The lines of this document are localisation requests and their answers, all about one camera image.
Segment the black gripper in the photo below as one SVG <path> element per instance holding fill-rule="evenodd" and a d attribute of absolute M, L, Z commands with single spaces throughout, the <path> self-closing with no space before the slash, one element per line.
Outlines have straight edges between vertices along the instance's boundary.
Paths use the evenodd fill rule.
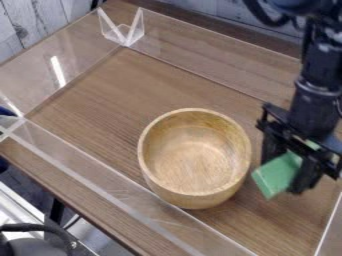
<path fill-rule="evenodd" d="M 295 81 L 289 109 L 265 103 L 256 128 L 263 133 L 260 163 L 289 150 L 293 177 L 287 187 L 301 194 L 315 187 L 323 175 L 336 180 L 342 172 L 342 141 L 334 130 L 340 119 L 342 90 L 315 86 L 305 79 Z"/>

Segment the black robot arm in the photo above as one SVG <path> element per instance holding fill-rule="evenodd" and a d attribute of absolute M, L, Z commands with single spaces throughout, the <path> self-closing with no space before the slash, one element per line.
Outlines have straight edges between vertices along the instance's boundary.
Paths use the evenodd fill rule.
<path fill-rule="evenodd" d="M 276 191 L 300 194 L 323 177 L 342 177 L 342 0 L 241 0 L 269 27 L 295 26 L 303 32 L 300 73 L 287 109 L 265 103 L 256 128 L 263 133 L 261 165 L 252 178 L 265 197 L 271 177 Z"/>

